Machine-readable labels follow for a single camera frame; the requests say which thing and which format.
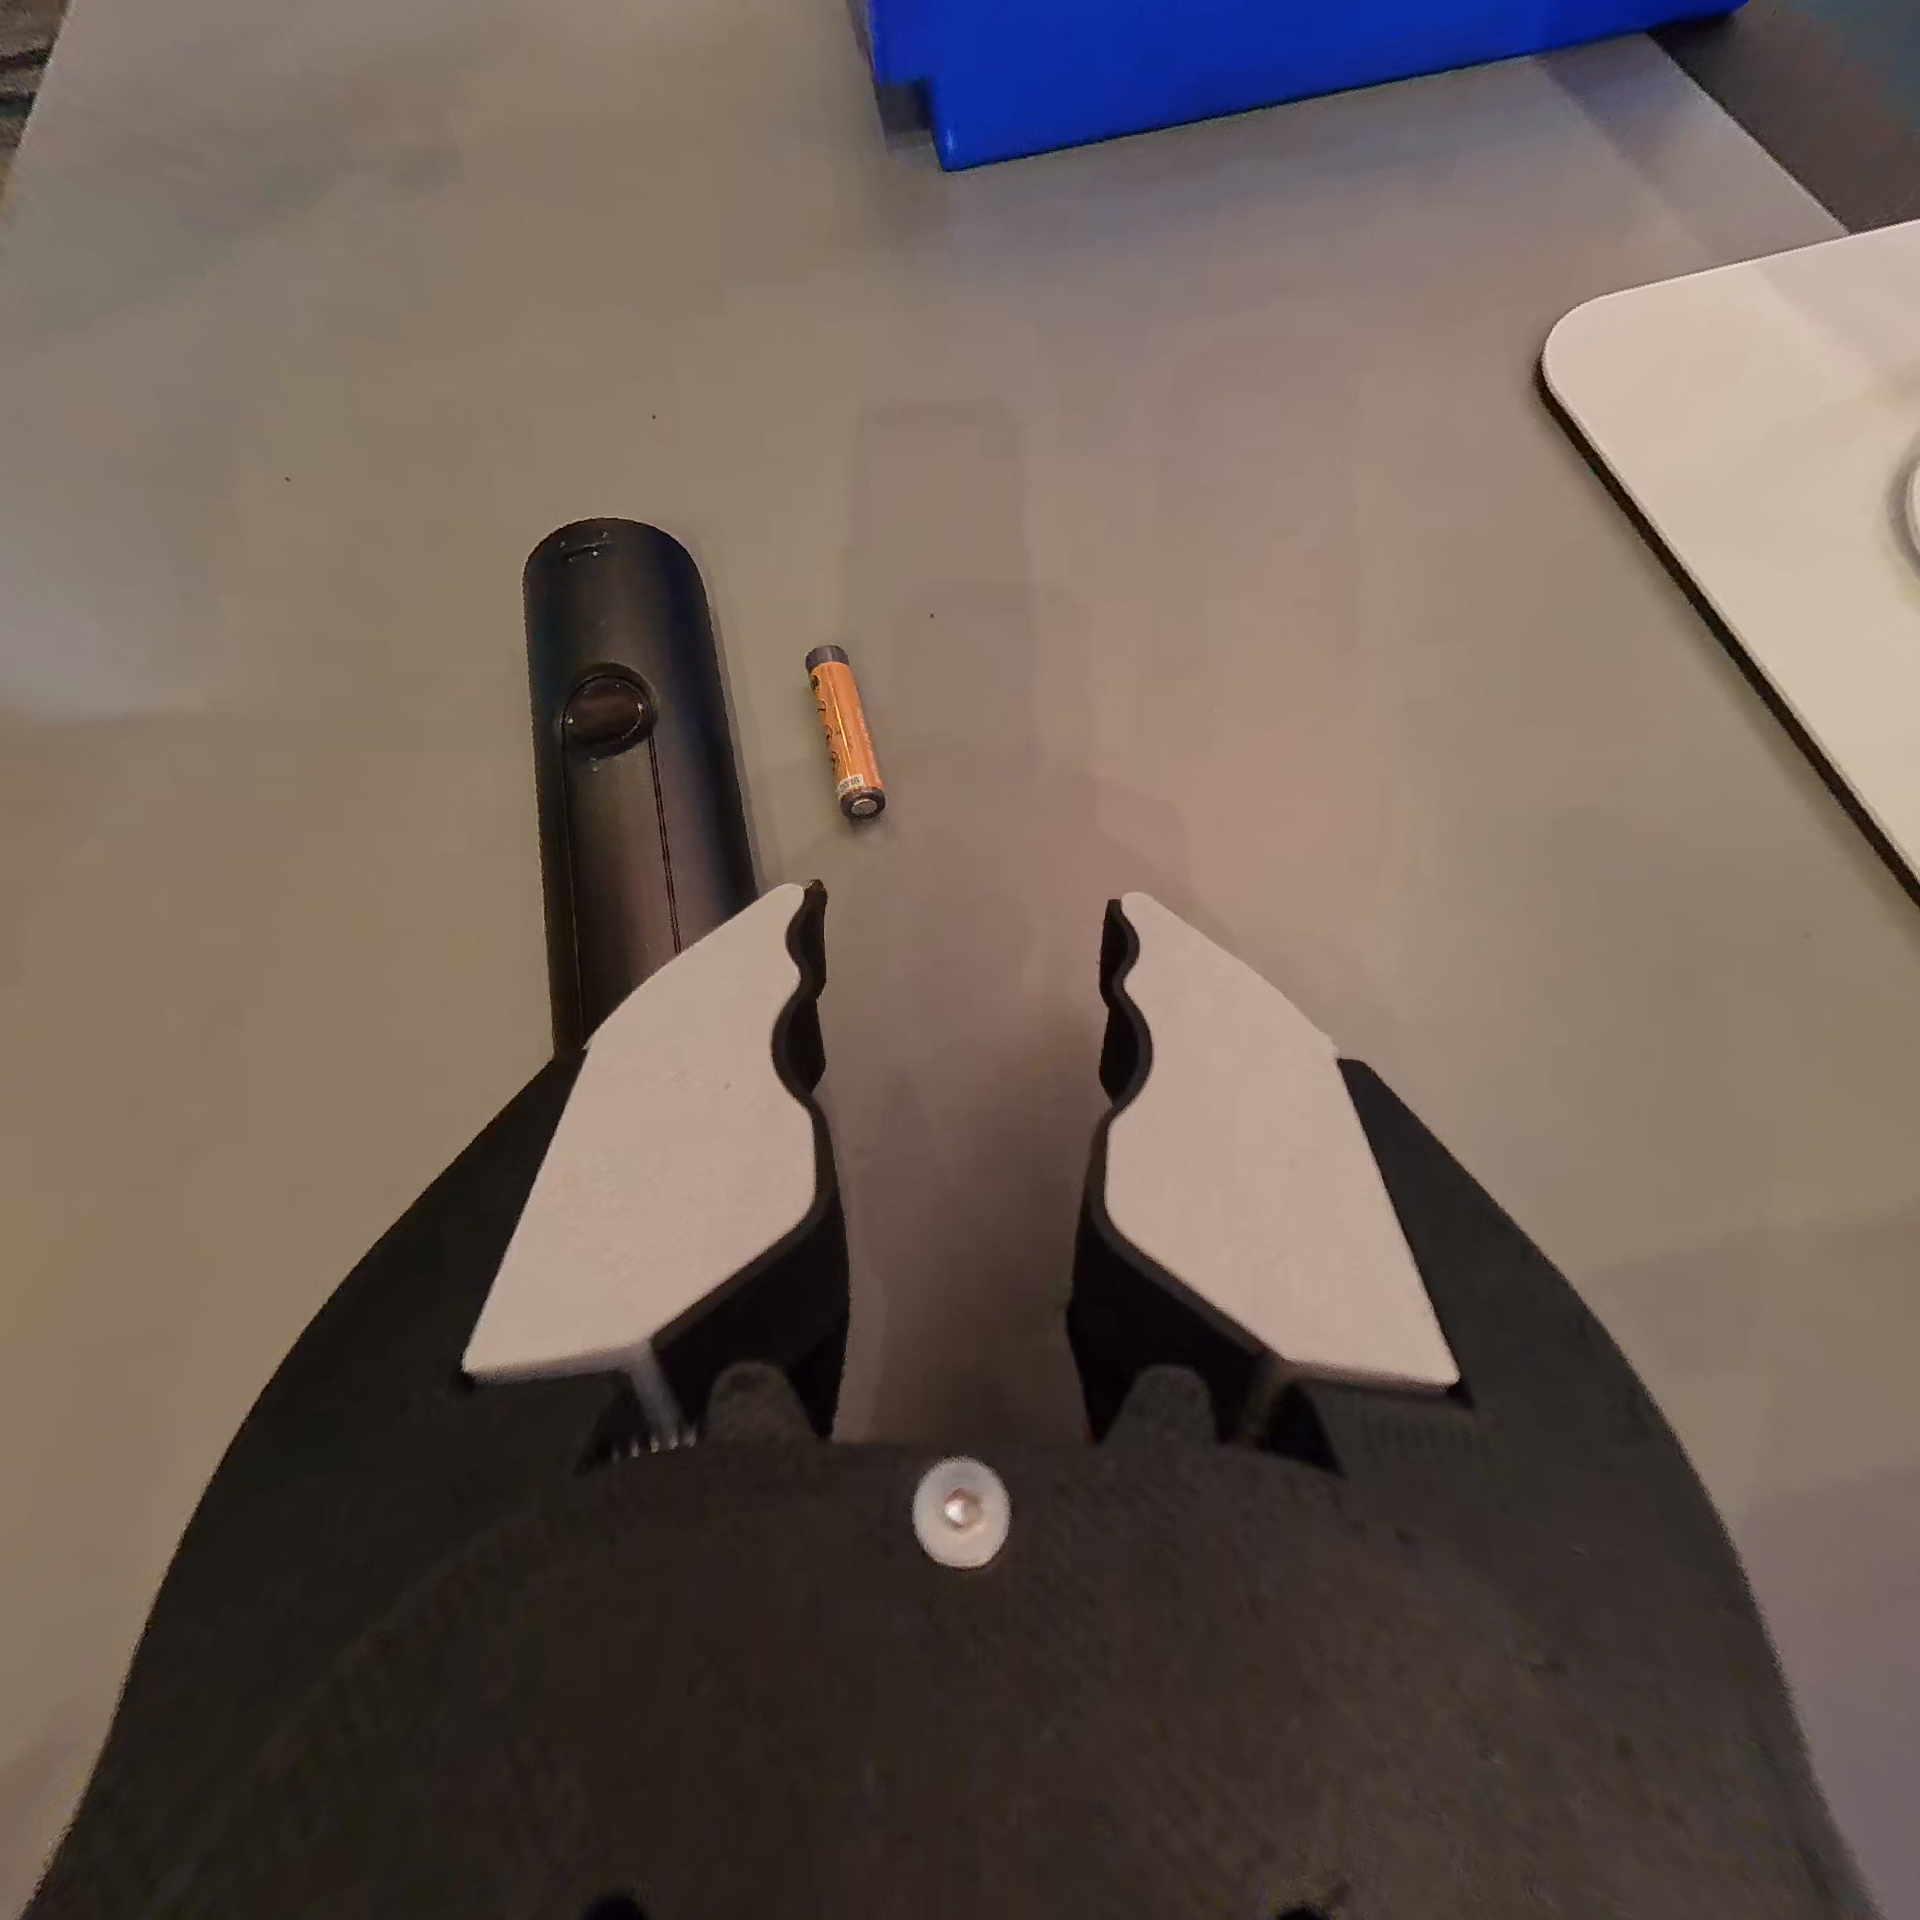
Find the orange AAA battery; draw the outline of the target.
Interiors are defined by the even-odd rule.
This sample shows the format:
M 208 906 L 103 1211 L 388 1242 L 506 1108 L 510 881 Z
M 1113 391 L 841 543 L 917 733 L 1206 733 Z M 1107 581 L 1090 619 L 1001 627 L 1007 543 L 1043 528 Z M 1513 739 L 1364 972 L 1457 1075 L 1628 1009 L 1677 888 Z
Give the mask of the orange AAA battery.
M 888 793 L 853 660 L 841 645 L 812 645 L 804 661 L 828 750 L 837 807 L 850 824 L 872 824 L 884 813 Z

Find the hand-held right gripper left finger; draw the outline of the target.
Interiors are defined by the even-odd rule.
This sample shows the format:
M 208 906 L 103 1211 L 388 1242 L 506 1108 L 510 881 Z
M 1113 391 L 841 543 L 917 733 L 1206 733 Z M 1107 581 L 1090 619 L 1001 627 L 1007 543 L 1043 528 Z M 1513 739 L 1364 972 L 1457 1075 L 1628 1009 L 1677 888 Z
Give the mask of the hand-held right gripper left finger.
M 785 881 L 593 1027 L 466 1379 L 623 1379 L 675 1443 L 733 1363 L 763 1363 L 832 1433 L 853 1283 L 820 1108 L 826 913 L 826 886 Z

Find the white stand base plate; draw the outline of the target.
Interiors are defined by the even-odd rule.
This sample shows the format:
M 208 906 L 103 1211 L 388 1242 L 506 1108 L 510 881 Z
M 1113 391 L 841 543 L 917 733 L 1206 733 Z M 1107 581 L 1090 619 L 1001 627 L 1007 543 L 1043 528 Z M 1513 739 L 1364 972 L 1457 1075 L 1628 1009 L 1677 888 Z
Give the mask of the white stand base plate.
M 1915 876 L 1915 222 L 1587 300 L 1542 384 Z

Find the blue plastic bin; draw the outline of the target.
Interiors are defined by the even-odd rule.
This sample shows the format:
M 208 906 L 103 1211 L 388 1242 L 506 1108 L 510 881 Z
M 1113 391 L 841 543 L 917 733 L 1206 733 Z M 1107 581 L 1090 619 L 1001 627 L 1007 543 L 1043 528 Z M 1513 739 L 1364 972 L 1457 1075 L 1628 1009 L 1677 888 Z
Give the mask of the blue plastic bin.
M 942 168 L 1716 20 L 1737 3 L 853 3 Z

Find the grey desk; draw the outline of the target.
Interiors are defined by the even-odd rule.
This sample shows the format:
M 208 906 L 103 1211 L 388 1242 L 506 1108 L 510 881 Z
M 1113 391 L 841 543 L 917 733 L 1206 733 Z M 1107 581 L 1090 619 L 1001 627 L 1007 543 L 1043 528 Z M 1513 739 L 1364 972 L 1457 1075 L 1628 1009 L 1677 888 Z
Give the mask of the grey desk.
M 4 1917 L 275 1360 L 551 1055 L 518 575 L 589 516 L 700 562 L 828 888 L 844 1428 L 1078 1428 L 1142 888 L 1576 1283 L 1915 1917 L 1915 906 L 1536 384 L 1827 230 L 1649 42 L 951 175 L 844 3 L 72 3 L 4 204 Z

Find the black remote control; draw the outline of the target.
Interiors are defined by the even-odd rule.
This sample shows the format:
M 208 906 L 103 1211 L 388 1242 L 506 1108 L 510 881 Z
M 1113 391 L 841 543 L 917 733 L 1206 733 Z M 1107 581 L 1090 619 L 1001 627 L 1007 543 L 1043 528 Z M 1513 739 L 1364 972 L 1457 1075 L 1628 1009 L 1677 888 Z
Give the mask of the black remote control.
M 576 519 L 522 565 L 558 1055 L 758 897 L 724 656 L 684 545 Z

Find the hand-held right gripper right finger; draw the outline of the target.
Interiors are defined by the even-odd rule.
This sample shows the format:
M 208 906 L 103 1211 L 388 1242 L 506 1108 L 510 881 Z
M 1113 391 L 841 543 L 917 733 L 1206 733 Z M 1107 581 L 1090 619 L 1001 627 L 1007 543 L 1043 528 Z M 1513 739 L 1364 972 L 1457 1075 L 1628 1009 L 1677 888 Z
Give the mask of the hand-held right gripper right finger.
M 1147 892 L 1107 900 L 1096 988 L 1107 1108 L 1064 1309 L 1086 1430 L 1156 1369 L 1199 1380 L 1217 1437 L 1292 1379 L 1459 1392 L 1337 1046 Z

